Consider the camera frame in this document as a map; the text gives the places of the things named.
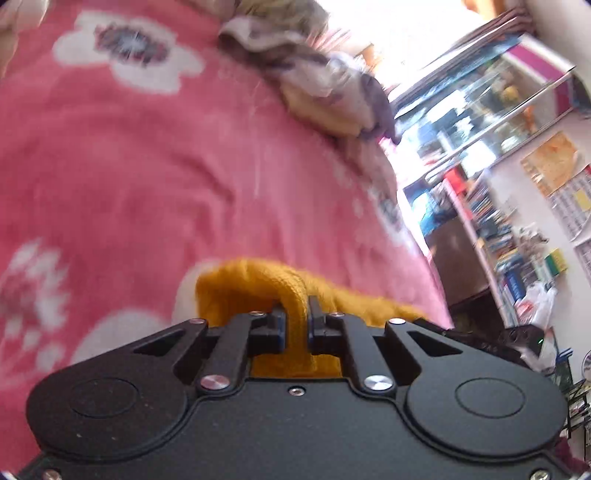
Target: fan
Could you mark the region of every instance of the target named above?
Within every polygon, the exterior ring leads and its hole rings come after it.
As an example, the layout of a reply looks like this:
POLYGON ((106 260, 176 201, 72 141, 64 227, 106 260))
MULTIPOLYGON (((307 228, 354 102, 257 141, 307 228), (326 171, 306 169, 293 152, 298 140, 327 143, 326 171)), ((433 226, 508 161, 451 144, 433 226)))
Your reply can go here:
POLYGON ((587 352, 581 365, 581 375, 587 381, 591 382, 591 351, 587 352))

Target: yellow knitted fabric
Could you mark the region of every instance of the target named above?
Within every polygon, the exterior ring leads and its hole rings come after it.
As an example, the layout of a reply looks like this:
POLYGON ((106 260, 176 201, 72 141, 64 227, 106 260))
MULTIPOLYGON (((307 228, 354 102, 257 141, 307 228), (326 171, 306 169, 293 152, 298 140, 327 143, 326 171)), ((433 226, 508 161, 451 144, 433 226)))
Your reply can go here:
POLYGON ((340 364, 330 355, 307 350, 308 296, 315 295, 324 312, 357 315, 374 327, 390 318, 415 320, 421 313, 411 306, 336 287, 330 282, 267 260, 236 260, 202 274, 197 280, 198 315, 210 326, 224 325, 238 313, 270 312, 281 302, 287 312, 287 348, 282 355, 260 355, 253 361, 256 377, 339 377, 340 364))

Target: plastic bag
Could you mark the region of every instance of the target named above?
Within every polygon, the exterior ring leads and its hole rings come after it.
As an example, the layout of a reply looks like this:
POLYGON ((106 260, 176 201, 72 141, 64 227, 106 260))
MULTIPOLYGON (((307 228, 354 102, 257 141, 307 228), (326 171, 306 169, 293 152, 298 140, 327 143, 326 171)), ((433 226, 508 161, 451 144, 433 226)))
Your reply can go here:
POLYGON ((550 314, 554 306, 554 298, 558 291, 550 287, 546 291, 542 282, 537 281, 527 287, 525 297, 515 302, 515 310, 521 325, 535 325, 546 330, 550 323, 550 314))

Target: blue book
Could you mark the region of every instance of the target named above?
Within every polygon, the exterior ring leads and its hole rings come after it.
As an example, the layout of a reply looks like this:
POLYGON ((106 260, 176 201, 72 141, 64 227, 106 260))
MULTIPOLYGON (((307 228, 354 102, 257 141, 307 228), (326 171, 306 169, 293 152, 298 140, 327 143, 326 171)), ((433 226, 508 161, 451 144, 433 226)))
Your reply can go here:
POLYGON ((505 273, 505 282, 509 292, 515 301, 525 297, 525 284, 517 270, 509 270, 505 273))

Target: pink blanket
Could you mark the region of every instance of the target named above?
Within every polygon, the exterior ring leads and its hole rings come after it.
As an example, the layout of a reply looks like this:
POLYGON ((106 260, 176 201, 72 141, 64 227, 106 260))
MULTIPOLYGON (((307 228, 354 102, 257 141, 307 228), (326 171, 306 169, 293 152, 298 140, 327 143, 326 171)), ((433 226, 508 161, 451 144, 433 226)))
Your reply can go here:
POLYGON ((0 469, 31 387, 193 317, 196 277, 280 260, 450 326, 420 249, 219 25, 173 0, 56 0, 0 83, 0 469))

